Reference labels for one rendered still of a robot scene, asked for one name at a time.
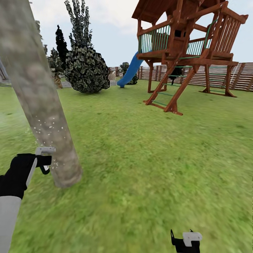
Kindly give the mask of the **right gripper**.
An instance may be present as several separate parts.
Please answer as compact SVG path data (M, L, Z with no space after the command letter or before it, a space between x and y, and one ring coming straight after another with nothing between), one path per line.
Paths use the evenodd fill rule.
M174 236L171 236L171 241L177 253L200 253L198 241L192 241L192 246L188 247L185 246L183 239L175 239Z

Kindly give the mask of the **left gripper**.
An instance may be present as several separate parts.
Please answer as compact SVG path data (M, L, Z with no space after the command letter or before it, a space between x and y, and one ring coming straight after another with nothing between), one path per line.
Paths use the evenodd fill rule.
M52 156L38 156L40 158L40 164L38 166L48 166L51 165Z

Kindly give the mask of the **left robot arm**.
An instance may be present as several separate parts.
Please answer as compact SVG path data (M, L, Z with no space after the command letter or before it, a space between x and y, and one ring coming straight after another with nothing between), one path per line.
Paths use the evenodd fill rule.
M19 207L37 166L51 165L54 147L38 147L35 154L18 154L12 159L10 169L0 175L0 253L8 253L12 232L18 217Z

